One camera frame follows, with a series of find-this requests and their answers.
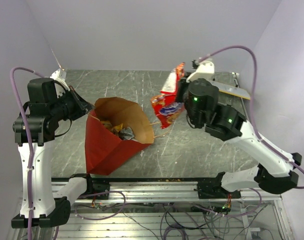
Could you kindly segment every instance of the chip bag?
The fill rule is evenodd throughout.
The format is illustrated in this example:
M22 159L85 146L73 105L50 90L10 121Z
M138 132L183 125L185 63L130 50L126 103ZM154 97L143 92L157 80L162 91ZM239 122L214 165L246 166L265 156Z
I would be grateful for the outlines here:
M161 128L170 126L184 110L184 104L175 102L178 92L178 81L184 77L184 65L182 62L168 75L159 95L151 98L151 105L156 117L161 122Z

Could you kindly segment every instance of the white wall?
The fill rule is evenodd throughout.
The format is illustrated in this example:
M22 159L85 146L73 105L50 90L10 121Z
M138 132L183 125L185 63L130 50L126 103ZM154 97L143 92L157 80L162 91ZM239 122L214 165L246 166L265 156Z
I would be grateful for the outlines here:
M10 84L10 69L22 66L50 75L58 66L25 0L0 0L0 240L6 239L18 198L22 167L12 124L19 110ZM18 72L22 100L34 76Z
M228 45L254 48L280 1L27 0L62 67L91 70L171 70ZM239 72L246 60L231 50L215 63Z
M304 0L283 0L255 47L258 84L255 119L259 131L287 152L299 152L304 168ZM251 89L253 63L240 85ZM283 195L296 239L304 240L304 190Z

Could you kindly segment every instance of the gray marble table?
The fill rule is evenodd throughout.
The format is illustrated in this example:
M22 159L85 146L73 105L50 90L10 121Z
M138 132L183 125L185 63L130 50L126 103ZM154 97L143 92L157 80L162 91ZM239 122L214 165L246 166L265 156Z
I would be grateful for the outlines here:
M158 119L150 98L159 93L168 74L169 71L68 70L66 82L93 104L98 98L115 96L137 102L154 123ZM234 84L233 76L228 72L216 73L215 79ZM219 101L244 114L240 98L220 93ZM51 160L53 177L86 172L84 143L87 117L74 121L70 131L56 139ZM58 132L62 133L68 127L69 123L63 122ZM136 154L108 177L214 177L219 172L236 172L258 164L241 149L210 136L204 129L190 128L185 114L181 114L170 128L166 136L157 138L142 155ZM165 131L154 125L155 135Z

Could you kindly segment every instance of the paper bag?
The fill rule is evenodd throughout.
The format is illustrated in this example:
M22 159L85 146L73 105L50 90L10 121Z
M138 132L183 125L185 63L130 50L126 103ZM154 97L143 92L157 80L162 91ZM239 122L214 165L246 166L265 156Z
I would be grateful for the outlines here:
M119 97L99 98L87 117L85 130L86 172L109 175L134 154L154 142L154 132L141 107ZM113 126L130 127L134 140L121 140L99 121L109 120Z

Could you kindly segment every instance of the blue logo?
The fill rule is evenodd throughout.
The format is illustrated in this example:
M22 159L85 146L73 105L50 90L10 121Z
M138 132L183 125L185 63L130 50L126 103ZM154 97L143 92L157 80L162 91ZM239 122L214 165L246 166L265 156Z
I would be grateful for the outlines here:
M163 116L167 116L170 114L175 114L178 110L182 108L182 106L182 102L173 102L170 105L162 107L158 112Z

